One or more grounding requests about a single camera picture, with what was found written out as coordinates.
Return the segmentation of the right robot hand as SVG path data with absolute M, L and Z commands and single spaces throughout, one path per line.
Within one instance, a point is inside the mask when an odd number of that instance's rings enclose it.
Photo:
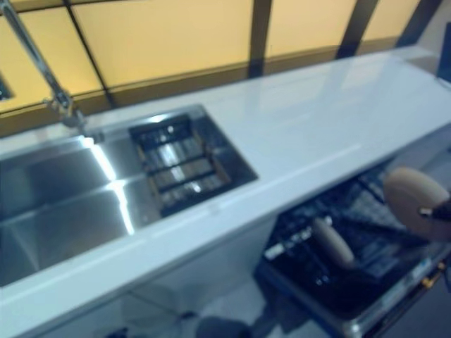
M 444 201 L 433 208 L 421 207 L 418 209 L 418 213 L 422 218 L 425 219 L 449 223 L 451 220 L 450 200 Z

